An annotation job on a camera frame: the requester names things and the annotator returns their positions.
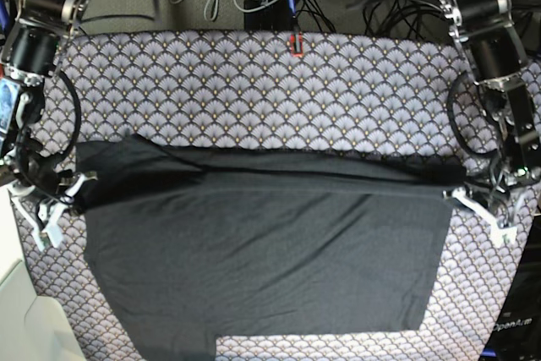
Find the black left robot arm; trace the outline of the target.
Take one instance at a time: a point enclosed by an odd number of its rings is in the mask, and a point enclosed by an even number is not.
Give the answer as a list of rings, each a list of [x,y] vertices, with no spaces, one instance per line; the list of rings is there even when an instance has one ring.
[[[439,0],[450,23],[449,35],[467,63],[448,92],[445,108],[456,140],[487,168],[453,189],[451,200],[469,209],[489,226],[499,248],[514,243],[516,212],[523,204],[511,193],[540,181],[540,134],[535,127],[533,99],[522,79],[527,54],[512,19],[511,0]],[[481,112],[497,137],[488,152],[470,151],[459,130],[454,103],[461,85],[470,80],[478,90]]]

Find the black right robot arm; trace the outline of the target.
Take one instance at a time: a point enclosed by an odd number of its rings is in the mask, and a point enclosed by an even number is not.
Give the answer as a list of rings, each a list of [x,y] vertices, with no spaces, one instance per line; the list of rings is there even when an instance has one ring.
[[[93,172],[57,172],[74,149],[81,128],[81,105],[60,62],[66,44],[79,31],[90,0],[19,0],[17,14],[1,48],[1,184],[12,204],[30,224],[40,251],[59,247],[58,222],[76,204]],[[42,144],[31,135],[45,110],[47,79],[59,78],[74,104],[74,131],[63,150],[42,155]]]

